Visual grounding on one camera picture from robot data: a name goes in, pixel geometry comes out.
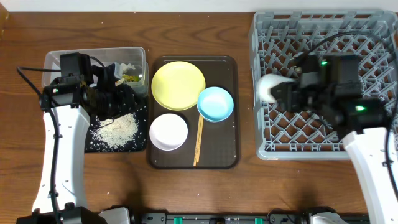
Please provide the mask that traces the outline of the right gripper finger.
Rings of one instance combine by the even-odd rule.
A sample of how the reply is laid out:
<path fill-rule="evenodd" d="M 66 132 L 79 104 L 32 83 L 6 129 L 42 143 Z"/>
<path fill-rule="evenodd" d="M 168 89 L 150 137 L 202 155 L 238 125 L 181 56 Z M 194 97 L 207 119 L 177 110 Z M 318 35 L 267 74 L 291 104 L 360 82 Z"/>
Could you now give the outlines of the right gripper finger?
<path fill-rule="evenodd" d="M 271 95 L 276 101 L 300 101 L 298 81 L 282 82 L 271 88 Z"/>
<path fill-rule="evenodd" d="M 295 101 L 294 100 L 278 99 L 277 103 L 283 111 L 287 111 L 287 112 L 291 112 L 291 113 L 295 112 Z"/>

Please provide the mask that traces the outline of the white cup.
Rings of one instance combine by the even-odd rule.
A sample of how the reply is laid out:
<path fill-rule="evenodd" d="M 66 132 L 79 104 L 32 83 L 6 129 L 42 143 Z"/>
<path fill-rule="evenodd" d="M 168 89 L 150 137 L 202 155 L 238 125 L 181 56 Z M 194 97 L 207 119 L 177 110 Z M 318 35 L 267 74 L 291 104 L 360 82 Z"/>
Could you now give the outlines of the white cup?
<path fill-rule="evenodd" d="M 258 100 L 266 103 L 276 103 L 277 100 L 271 94 L 271 88 L 283 82 L 294 82 L 292 78 L 276 74 L 268 74 L 261 77 L 256 84 L 256 96 Z"/>

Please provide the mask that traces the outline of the green snack wrapper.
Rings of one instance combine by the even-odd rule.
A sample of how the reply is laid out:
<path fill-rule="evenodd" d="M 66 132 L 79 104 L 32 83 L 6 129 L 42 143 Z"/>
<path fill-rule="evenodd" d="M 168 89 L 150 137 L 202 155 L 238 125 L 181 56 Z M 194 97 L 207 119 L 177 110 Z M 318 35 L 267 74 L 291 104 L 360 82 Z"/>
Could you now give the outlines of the green snack wrapper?
<path fill-rule="evenodd" d="M 142 78 L 142 75 L 127 75 L 127 74 L 122 74 L 122 77 L 120 80 L 118 80 L 116 83 L 122 84 L 122 83 L 134 83 L 134 82 L 139 82 Z"/>

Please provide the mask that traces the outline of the pile of rice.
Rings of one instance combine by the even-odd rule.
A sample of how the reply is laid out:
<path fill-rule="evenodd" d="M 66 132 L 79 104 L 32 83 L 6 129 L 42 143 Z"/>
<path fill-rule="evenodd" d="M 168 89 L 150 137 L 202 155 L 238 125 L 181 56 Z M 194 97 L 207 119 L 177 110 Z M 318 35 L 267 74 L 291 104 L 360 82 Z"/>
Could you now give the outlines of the pile of rice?
<path fill-rule="evenodd" d="M 139 121 L 134 113 L 103 121 L 95 117 L 88 130 L 87 138 L 86 146 L 89 150 L 130 151 L 137 147 L 137 143 L 142 139 L 142 132 L 139 130 Z"/>

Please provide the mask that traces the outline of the white napkin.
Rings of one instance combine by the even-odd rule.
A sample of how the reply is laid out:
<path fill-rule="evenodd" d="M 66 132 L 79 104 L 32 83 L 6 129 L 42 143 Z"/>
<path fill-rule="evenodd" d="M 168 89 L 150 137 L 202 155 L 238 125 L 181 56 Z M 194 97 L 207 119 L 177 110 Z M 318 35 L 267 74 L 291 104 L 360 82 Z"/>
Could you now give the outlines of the white napkin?
<path fill-rule="evenodd" d="M 115 74 L 117 75 L 131 75 L 135 70 L 135 66 L 125 63 L 115 63 Z"/>

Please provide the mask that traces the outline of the pink bowl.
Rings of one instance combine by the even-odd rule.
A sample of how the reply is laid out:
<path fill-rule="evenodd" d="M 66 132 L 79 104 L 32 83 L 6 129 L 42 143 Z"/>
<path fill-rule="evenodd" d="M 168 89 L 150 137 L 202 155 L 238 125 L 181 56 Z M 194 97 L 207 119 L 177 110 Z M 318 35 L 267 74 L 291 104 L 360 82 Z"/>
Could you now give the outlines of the pink bowl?
<path fill-rule="evenodd" d="M 162 151 L 173 151 L 187 139 L 188 126 L 179 115 L 167 113 L 153 120 L 149 136 L 152 144 Z"/>

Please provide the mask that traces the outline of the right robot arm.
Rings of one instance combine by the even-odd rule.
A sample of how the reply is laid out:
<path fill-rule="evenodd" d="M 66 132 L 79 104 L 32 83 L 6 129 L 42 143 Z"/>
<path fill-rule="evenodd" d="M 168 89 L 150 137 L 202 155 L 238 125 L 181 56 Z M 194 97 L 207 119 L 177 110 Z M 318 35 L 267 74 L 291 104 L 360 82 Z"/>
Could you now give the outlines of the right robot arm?
<path fill-rule="evenodd" d="M 377 98 L 361 96 L 357 74 L 306 73 L 296 81 L 269 74 L 257 94 L 284 111 L 311 111 L 337 132 L 357 173 L 371 223 L 397 223 L 397 157 L 389 142 L 391 118 Z"/>

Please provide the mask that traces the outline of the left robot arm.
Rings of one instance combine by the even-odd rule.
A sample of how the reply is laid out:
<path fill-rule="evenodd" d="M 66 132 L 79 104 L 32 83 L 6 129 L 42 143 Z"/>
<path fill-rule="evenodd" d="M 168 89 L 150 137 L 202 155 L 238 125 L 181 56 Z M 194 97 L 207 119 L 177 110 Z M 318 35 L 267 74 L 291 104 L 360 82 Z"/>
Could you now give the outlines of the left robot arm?
<path fill-rule="evenodd" d="M 60 106 L 53 94 L 62 90 L 47 86 L 37 92 L 44 112 L 44 163 L 32 213 L 16 223 L 130 223 L 126 207 L 99 213 L 87 209 L 84 153 L 90 117 L 78 103 Z"/>

